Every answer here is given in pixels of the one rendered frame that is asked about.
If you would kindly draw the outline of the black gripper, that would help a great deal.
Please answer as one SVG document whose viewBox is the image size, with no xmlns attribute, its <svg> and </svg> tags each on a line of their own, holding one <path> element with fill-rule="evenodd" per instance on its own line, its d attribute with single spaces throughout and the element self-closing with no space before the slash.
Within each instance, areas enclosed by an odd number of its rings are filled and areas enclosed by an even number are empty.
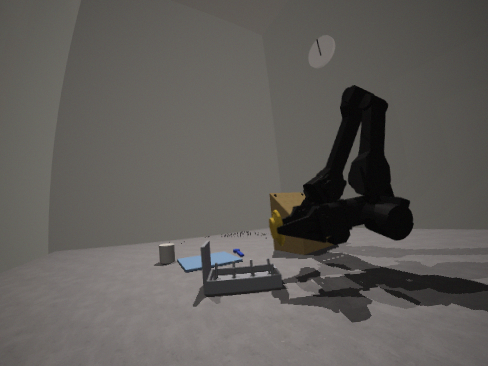
<svg viewBox="0 0 488 366">
<path fill-rule="evenodd" d="M 305 205 L 295 206 L 282 219 L 283 225 L 277 227 L 277 233 L 339 245 L 348 241 L 355 219 L 355 210 L 345 199 L 340 203 L 315 204 L 311 210 Z"/>
</svg>

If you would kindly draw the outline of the dark grey dish rack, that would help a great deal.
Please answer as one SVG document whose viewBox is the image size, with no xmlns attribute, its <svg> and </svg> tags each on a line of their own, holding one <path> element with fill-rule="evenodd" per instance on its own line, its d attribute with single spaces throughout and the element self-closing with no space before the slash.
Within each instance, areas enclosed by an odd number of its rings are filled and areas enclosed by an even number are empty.
<svg viewBox="0 0 488 366">
<path fill-rule="evenodd" d="M 201 264 L 203 271 L 204 294 L 220 294 L 229 292 L 247 292 L 265 289 L 282 288 L 281 272 L 274 264 L 218 268 L 211 269 L 210 241 L 206 241 L 201 248 Z"/>
</svg>

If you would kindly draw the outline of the grey cylinder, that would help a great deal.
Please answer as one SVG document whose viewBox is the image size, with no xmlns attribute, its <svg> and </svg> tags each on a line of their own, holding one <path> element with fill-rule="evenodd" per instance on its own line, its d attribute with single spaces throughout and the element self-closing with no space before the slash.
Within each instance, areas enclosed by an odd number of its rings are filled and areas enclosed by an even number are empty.
<svg viewBox="0 0 488 366">
<path fill-rule="evenodd" d="M 160 263 L 168 264 L 175 261 L 175 244 L 159 245 Z"/>
</svg>

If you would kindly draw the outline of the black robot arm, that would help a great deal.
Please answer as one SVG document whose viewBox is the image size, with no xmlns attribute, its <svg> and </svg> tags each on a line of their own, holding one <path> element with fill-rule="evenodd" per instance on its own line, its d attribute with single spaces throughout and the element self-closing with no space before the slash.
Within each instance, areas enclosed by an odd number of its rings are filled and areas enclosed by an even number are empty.
<svg viewBox="0 0 488 366">
<path fill-rule="evenodd" d="M 346 187 L 345 164 L 361 124 L 358 156 L 352 161 L 348 184 L 363 195 L 348 200 L 356 213 L 354 226 L 394 241 L 407 237 L 413 228 L 410 200 L 394 197 L 390 166 L 384 154 L 386 100 L 356 85 L 344 90 L 342 122 L 329 155 L 327 166 L 303 185 L 306 198 L 300 206 L 339 202 Z M 361 123 L 360 123 L 361 122 Z"/>
</svg>

